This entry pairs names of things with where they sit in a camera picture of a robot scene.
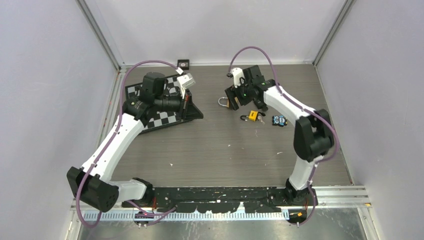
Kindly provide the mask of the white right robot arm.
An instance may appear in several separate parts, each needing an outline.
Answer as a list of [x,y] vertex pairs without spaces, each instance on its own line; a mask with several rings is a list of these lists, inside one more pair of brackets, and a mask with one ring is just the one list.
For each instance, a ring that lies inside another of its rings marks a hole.
[[330,114],[315,110],[292,97],[274,79],[266,80],[258,65],[245,69],[233,67],[227,73],[233,84],[225,89],[228,108],[236,111],[250,102],[260,101],[277,110],[294,126],[293,148],[296,162],[286,180],[283,196],[299,205],[310,193],[317,164],[334,146],[335,131]]

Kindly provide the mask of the brass padlock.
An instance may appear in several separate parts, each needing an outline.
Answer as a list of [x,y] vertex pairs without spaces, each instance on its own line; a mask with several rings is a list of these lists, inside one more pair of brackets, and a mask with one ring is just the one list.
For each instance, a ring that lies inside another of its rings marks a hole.
[[217,103],[218,103],[218,105],[219,106],[221,106],[221,107],[226,107],[226,108],[230,108],[230,102],[229,102],[229,99],[227,98],[227,97],[220,97],[218,100],[217,100]]

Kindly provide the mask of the yellow small padlock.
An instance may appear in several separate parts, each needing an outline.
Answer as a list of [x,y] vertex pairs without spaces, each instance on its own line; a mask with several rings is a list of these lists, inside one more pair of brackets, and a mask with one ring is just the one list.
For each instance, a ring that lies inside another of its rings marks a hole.
[[240,119],[242,121],[253,121],[256,122],[258,119],[259,112],[255,110],[251,110],[248,115],[241,115]]

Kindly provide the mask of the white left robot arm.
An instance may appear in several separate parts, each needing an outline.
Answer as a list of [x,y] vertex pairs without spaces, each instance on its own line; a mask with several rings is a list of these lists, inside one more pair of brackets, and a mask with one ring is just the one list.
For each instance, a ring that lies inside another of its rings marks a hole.
[[194,84],[190,73],[165,76],[149,72],[141,84],[125,87],[127,99],[111,131],[89,160],[80,168],[71,167],[66,174],[75,198],[102,213],[125,201],[148,207],[154,199],[150,182],[138,177],[112,181],[112,175],[125,151],[142,132],[204,117],[189,90]]

